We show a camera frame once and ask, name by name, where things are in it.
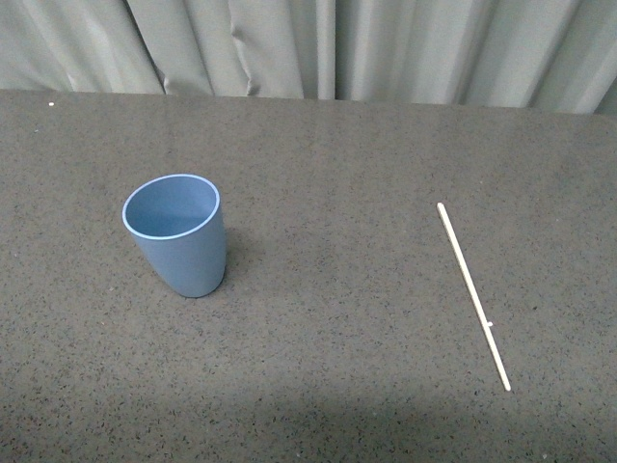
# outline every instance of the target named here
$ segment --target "blue cup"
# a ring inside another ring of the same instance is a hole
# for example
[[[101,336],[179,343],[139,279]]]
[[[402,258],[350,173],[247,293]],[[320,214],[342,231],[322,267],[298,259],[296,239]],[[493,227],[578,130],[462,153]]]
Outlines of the blue cup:
[[[221,197],[205,178],[156,178],[128,197],[122,221],[156,273],[186,297],[212,292],[223,280],[226,237]]]

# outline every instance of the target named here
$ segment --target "plastic cup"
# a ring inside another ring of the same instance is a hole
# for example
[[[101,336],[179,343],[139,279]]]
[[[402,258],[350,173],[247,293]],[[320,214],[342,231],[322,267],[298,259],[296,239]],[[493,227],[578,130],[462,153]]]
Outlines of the plastic cup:
[[[190,174],[151,180],[128,197],[122,221],[156,273],[181,295],[204,296],[223,280],[227,241],[211,181]]]

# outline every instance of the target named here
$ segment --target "wooden stick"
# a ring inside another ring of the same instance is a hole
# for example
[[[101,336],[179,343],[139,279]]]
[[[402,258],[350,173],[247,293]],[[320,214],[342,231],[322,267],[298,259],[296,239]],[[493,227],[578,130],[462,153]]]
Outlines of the wooden stick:
[[[497,350],[495,340],[493,339],[493,333],[491,333],[491,326],[493,326],[493,323],[486,320],[486,315],[484,314],[484,310],[482,309],[482,304],[480,304],[480,298],[478,297],[478,293],[476,292],[475,286],[473,285],[473,280],[471,279],[471,274],[469,273],[467,264],[465,263],[465,258],[463,257],[463,252],[461,251],[461,247],[459,246],[459,241],[458,239],[456,239],[456,234],[454,234],[454,229],[452,229],[452,224],[450,223],[450,219],[447,216],[447,212],[445,211],[445,206],[443,205],[443,203],[437,203],[437,210],[442,216],[443,226],[445,227],[448,238],[450,238],[450,243],[452,244],[452,248],[454,249],[454,254],[456,254],[456,259],[459,261],[459,266],[461,267],[461,271],[463,272],[463,278],[465,278],[465,283],[467,284],[467,289],[469,290],[471,300],[473,301],[473,305],[475,306],[475,311],[477,312],[478,318],[480,319],[480,324],[482,325],[484,336],[486,336],[486,341],[489,344],[489,347],[491,347],[491,352],[493,353],[493,358],[495,359],[495,365],[497,367],[497,370],[499,371],[499,376],[501,376],[501,382],[503,383],[503,387],[506,391],[511,391],[512,388],[510,387],[510,381],[508,381],[508,375],[505,372],[503,363],[501,362],[499,351]]]

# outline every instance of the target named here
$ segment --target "table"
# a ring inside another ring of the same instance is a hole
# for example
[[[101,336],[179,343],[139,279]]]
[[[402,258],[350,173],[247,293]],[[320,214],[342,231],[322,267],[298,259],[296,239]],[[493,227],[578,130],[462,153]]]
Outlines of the table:
[[[615,458],[616,150],[602,116],[0,92],[0,460]],[[181,172],[223,199],[201,299],[121,221]]]

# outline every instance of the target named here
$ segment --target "gray curtain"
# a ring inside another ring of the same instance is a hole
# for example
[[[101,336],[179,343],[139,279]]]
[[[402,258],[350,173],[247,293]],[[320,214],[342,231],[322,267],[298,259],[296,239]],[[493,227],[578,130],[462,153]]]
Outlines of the gray curtain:
[[[617,114],[617,0],[4,0],[0,87]]]

